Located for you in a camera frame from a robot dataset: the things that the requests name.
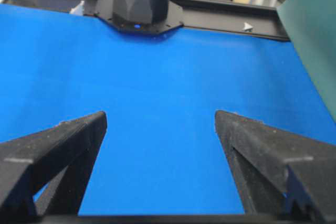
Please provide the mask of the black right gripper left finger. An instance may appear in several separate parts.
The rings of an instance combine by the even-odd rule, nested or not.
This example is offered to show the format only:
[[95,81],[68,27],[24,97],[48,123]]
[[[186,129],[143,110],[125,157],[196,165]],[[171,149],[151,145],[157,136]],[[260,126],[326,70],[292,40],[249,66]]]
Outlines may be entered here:
[[1,143],[1,217],[78,214],[106,131],[99,111]]

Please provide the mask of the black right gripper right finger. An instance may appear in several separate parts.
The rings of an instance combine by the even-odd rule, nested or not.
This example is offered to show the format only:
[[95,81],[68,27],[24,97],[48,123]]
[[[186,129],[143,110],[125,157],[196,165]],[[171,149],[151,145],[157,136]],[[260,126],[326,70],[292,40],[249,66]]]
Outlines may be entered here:
[[335,146],[218,110],[215,130],[247,214],[335,221]]

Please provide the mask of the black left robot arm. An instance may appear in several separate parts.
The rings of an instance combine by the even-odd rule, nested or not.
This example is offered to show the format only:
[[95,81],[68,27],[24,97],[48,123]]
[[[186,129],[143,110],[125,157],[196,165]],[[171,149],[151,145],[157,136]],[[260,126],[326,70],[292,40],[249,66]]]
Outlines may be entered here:
[[183,8],[171,0],[85,1],[83,14],[129,34],[155,36],[184,25]]

